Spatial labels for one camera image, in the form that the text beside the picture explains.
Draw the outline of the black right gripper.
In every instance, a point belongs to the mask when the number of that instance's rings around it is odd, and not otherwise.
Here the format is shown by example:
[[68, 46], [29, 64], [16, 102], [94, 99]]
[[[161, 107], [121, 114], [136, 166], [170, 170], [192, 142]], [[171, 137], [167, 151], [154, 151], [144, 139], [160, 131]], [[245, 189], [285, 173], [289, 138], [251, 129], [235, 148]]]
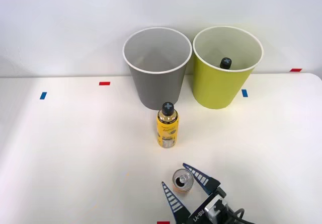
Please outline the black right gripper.
[[[193, 174], [194, 179], [207, 195], [214, 193], [218, 187], [220, 187], [221, 183], [218, 180], [204, 174], [200, 170], [186, 163], [183, 163], [183, 167]], [[216, 211], [214, 210], [216, 195], [210, 195], [192, 214], [190, 214], [185, 205], [170, 190], [165, 182], [162, 182], [162, 188], [176, 223], [216, 223]]]

